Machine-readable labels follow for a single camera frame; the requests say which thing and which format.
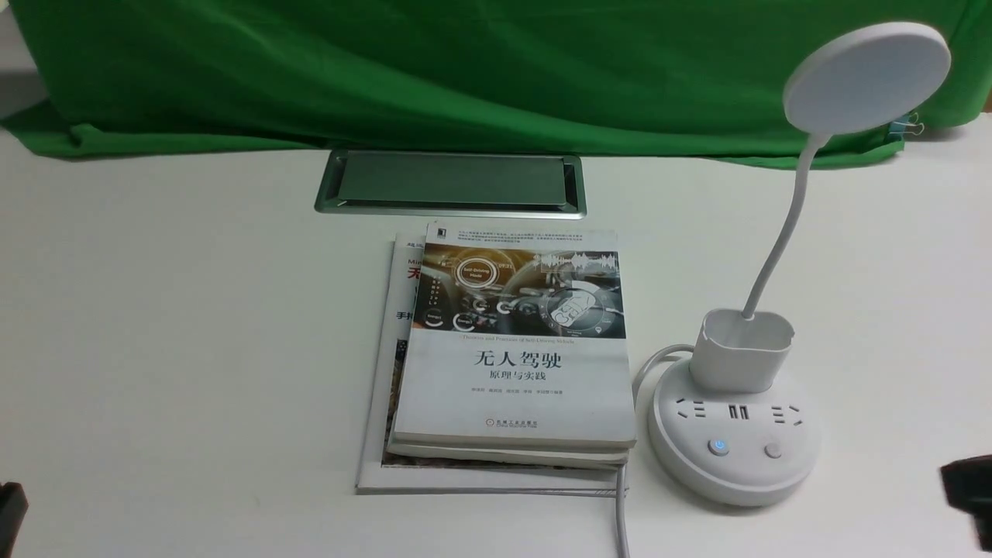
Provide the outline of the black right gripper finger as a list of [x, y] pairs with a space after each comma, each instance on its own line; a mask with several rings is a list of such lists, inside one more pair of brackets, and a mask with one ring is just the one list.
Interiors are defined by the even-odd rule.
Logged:
[[991, 456], [972, 456], [940, 467], [945, 498], [950, 508], [973, 519], [977, 542], [991, 552]]

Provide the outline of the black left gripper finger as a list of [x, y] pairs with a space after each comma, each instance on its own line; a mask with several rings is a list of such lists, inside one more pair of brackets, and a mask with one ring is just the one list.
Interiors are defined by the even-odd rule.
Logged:
[[29, 502], [19, 483], [3, 483], [1, 487], [1, 557], [10, 557]]

